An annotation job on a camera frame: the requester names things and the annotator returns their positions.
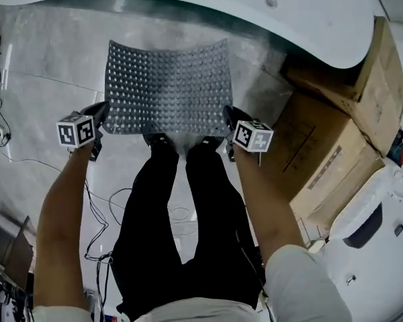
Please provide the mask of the person's left black shoe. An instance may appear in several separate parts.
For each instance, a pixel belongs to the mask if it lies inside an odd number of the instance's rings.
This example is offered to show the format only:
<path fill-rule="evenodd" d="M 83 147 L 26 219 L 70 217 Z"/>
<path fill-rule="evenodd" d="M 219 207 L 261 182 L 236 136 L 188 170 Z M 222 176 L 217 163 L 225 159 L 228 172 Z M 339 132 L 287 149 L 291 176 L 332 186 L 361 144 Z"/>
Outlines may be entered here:
<path fill-rule="evenodd" d="M 153 147 L 155 144 L 172 145 L 165 133 L 146 133 L 143 135 L 143 138 L 149 148 Z"/>

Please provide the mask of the grey perforated rubber mat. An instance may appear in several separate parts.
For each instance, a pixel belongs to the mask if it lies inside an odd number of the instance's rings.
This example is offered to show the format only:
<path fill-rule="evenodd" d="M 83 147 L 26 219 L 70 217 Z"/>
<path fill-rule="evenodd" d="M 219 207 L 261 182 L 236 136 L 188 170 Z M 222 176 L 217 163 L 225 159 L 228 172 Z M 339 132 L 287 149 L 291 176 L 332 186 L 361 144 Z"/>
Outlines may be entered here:
<path fill-rule="evenodd" d="M 228 133 L 233 103 L 227 40 L 182 51 L 141 50 L 109 42 L 104 130 L 114 135 Z"/>

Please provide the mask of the person's black shoe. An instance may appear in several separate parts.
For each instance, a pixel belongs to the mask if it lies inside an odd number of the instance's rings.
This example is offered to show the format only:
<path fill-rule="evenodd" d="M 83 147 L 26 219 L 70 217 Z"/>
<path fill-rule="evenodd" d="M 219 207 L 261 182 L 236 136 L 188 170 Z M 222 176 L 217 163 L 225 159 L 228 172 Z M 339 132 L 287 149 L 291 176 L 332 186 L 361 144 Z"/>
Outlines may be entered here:
<path fill-rule="evenodd" d="M 201 144 L 208 146 L 213 151 L 216 151 L 224 141 L 224 137 L 206 136 L 201 141 Z"/>
<path fill-rule="evenodd" d="M 149 148 L 153 147 L 155 144 L 172 145 L 165 133 L 146 133 L 143 135 L 143 138 Z"/>

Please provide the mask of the pile of assorted equipment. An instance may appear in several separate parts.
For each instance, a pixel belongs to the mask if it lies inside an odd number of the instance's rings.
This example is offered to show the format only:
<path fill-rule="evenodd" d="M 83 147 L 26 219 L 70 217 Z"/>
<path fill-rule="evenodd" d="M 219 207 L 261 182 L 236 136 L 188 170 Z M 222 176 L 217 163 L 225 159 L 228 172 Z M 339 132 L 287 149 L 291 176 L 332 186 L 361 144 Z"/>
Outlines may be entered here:
<path fill-rule="evenodd" d="M 35 322 L 32 294 L 12 285 L 0 273 L 0 322 Z"/>

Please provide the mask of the black box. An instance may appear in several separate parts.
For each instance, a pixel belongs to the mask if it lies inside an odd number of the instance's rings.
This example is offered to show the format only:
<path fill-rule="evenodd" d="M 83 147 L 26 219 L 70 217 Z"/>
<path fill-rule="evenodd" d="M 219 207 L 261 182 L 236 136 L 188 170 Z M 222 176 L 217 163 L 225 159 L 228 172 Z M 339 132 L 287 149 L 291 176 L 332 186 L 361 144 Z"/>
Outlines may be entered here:
<path fill-rule="evenodd" d="M 30 218 L 27 216 L 20 226 L 7 224 L 0 218 L 0 273 L 12 285 L 21 289 L 26 287 L 28 273 L 34 251 L 24 231 Z"/>

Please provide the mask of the person's right black shoe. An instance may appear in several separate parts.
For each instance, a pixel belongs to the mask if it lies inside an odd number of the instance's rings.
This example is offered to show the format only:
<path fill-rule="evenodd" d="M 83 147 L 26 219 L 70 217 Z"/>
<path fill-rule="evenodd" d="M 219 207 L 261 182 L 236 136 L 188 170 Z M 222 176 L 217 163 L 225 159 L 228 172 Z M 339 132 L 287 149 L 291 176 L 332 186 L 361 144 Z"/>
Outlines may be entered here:
<path fill-rule="evenodd" d="M 206 136 L 201 141 L 201 144 L 208 146 L 213 151 L 216 151 L 224 141 L 224 137 Z"/>

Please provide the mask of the person's black trousers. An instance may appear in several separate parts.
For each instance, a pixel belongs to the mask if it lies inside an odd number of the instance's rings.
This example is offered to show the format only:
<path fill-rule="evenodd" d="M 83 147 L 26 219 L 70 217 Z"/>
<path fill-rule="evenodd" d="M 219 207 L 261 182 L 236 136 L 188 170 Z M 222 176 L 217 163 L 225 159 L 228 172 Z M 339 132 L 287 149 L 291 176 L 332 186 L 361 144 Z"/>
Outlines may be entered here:
<path fill-rule="evenodd" d="M 246 304 L 257 308 L 263 271 L 251 235 L 246 207 L 230 182 L 219 153 L 208 146 L 192 147 L 185 172 L 197 215 L 194 221 L 171 220 L 169 199 L 179 162 L 174 147 L 155 144 L 137 174 L 128 198 L 120 234 L 112 252 L 112 272 L 123 273 L 113 257 L 129 246 L 163 246 L 173 240 L 185 265 L 185 273 L 174 277 L 182 286 L 210 298 L 232 298 L 227 284 L 243 286 L 237 293 Z"/>

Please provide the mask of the white toilet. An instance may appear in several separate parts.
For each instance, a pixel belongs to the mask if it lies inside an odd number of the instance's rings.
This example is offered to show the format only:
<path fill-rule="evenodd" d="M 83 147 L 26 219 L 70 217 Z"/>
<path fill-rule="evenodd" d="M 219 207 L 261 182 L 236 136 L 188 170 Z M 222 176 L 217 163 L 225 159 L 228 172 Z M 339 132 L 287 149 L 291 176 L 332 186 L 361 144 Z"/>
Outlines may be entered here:
<path fill-rule="evenodd" d="M 373 174 L 339 213 L 324 261 L 353 322 L 403 316 L 403 171 Z"/>

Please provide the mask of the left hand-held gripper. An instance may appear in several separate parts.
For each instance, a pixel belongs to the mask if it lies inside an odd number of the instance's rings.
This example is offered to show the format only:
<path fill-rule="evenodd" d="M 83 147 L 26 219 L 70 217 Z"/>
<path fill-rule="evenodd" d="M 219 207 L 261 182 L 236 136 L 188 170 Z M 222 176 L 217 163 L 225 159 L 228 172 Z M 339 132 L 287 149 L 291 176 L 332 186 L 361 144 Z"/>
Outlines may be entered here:
<path fill-rule="evenodd" d="M 109 102 L 103 101 L 83 108 L 56 122 L 59 144 L 73 151 L 93 142 L 90 161 L 95 162 L 101 151 L 99 127 L 109 113 Z"/>

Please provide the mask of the person's right forearm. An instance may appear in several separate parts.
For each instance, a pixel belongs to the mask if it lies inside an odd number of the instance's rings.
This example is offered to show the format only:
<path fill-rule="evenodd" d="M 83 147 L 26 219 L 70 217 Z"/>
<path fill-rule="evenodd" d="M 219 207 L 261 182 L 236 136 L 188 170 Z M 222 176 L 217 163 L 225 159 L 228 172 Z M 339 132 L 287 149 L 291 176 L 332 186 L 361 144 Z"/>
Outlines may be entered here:
<path fill-rule="evenodd" d="M 256 239 L 266 264 L 281 247 L 303 247 L 303 239 L 288 200 L 257 160 L 234 145 L 234 158 Z"/>

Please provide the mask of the person's left forearm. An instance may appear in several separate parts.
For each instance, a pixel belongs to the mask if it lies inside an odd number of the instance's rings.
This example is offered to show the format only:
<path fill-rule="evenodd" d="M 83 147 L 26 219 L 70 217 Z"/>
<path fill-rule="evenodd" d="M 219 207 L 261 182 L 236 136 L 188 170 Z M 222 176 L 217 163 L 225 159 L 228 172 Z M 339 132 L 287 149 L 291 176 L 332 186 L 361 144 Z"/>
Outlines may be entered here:
<path fill-rule="evenodd" d="M 36 236 L 34 305 L 87 309 L 79 254 L 84 186 L 93 143 L 77 148 L 44 199 Z"/>

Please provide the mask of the person's white shirt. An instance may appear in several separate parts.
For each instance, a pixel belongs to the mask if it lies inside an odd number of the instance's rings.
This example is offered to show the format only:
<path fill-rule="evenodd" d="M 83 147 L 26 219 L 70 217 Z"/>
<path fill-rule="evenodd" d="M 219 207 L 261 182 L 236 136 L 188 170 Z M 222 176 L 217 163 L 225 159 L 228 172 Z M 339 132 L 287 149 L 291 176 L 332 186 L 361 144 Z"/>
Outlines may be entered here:
<path fill-rule="evenodd" d="M 79 241 L 42 239 L 36 244 L 35 322 L 92 322 L 83 295 Z M 258 322 L 253 306 L 227 284 L 232 298 L 210 298 L 174 277 L 185 265 L 173 240 L 129 246 L 113 257 L 131 322 Z M 278 322 L 352 322 L 351 314 L 319 259 L 300 246 L 283 246 L 267 261 L 266 291 Z"/>

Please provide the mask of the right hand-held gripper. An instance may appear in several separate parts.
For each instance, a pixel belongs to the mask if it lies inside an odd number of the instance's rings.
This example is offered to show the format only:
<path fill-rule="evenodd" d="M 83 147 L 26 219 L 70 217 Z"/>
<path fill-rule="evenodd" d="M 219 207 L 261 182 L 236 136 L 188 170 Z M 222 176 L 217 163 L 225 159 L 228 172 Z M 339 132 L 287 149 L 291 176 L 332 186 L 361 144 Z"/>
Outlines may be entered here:
<path fill-rule="evenodd" d="M 233 106 L 226 105 L 222 110 L 227 135 L 226 152 L 228 159 L 234 162 L 234 148 L 237 145 L 246 152 L 264 153 L 269 149 L 274 131 L 265 123 L 253 121 L 253 118 Z"/>

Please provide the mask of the red and teal power tool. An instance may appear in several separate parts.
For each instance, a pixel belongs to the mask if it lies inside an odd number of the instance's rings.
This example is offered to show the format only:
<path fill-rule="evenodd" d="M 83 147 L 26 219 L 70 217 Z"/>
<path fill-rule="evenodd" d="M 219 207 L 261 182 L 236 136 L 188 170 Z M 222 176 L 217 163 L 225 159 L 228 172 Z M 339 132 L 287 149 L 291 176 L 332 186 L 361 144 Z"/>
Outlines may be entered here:
<path fill-rule="evenodd" d="M 403 130 L 400 128 L 394 138 L 387 157 L 399 167 L 403 165 Z"/>

